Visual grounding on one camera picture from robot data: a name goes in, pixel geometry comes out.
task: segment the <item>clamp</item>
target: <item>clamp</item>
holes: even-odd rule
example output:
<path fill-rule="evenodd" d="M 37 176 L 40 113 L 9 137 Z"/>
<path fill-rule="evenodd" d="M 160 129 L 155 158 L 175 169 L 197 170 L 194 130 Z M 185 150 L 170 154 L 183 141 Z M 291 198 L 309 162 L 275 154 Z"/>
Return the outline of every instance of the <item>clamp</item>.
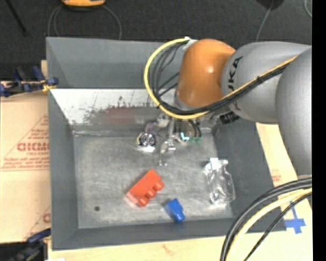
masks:
<path fill-rule="evenodd" d="M 0 84 L 0 97 L 9 97 L 16 94 L 39 90 L 47 91 L 59 83 L 57 77 L 46 79 L 38 66 L 33 66 L 33 74 L 36 77 L 36 80 L 27 81 L 25 80 L 27 79 L 27 76 L 22 67 L 16 68 L 13 74 L 14 80 L 6 83 L 6 85 Z"/>

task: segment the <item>plastic bag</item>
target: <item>plastic bag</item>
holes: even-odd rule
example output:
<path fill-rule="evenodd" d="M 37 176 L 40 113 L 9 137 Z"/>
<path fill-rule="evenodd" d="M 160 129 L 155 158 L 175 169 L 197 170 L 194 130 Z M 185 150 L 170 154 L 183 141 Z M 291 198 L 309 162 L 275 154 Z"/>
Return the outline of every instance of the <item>plastic bag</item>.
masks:
<path fill-rule="evenodd" d="M 227 159 L 210 158 L 204 167 L 210 189 L 211 204 L 229 203 L 235 199 L 233 180 L 226 169 L 227 165 Z"/>

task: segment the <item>blue toy block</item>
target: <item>blue toy block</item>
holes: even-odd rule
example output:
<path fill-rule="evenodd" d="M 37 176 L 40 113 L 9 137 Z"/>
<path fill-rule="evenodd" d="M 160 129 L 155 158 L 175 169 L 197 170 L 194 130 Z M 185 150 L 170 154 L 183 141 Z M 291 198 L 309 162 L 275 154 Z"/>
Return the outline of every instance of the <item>blue toy block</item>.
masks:
<path fill-rule="evenodd" d="M 185 219 L 185 215 L 183 213 L 184 209 L 176 198 L 165 204 L 164 208 L 168 215 L 175 219 L 176 222 L 181 222 Z"/>

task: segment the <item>red toy block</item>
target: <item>red toy block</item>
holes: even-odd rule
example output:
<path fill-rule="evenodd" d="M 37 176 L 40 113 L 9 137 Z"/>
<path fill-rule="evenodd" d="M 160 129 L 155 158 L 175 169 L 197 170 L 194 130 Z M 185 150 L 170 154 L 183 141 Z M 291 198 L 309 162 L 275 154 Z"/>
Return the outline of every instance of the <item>red toy block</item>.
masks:
<path fill-rule="evenodd" d="M 135 185 L 127 192 L 127 196 L 135 204 L 144 207 L 149 198 L 153 198 L 158 190 L 164 187 L 161 176 L 151 168 Z"/>

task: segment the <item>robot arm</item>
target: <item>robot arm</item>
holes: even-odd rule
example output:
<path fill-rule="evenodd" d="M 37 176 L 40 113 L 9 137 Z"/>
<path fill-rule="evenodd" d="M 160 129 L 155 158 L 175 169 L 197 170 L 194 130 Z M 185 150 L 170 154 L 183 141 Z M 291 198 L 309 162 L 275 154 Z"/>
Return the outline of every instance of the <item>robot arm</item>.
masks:
<path fill-rule="evenodd" d="M 284 67 L 280 73 L 262 81 L 262 75 L 279 66 Z M 198 119 L 215 110 L 211 105 L 257 79 L 253 89 L 220 109 L 255 122 L 277 123 L 297 174 L 310 175 L 311 46 L 256 42 L 235 50 L 218 40 L 196 41 L 183 56 L 175 105 L 166 113 Z M 157 105 L 167 110 L 162 101 Z M 184 116 L 193 110 L 197 115 Z"/>

